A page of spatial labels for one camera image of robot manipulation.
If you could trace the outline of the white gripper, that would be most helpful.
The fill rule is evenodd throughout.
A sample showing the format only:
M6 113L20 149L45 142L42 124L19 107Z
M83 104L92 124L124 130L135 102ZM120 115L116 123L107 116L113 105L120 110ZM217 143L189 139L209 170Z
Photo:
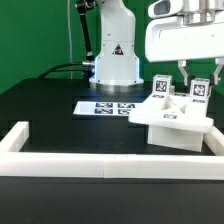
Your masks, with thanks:
M217 13L212 23L195 26L185 25L181 16L151 21L146 29L145 55L150 62L179 60L185 86L194 79L188 60L216 58L212 84L218 85L224 69L224 13Z

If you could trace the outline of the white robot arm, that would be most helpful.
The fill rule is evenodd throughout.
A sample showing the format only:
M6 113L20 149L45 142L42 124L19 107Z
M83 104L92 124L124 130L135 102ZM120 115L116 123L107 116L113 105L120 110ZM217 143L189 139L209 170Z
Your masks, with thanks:
M135 16L123 0L96 0L101 15L101 51L95 59L93 86L141 85L140 62L134 52ZM150 62L176 61L184 80L187 62L213 58L215 83L224 68L224 0L157 0L148 8L152 21L145 36Z

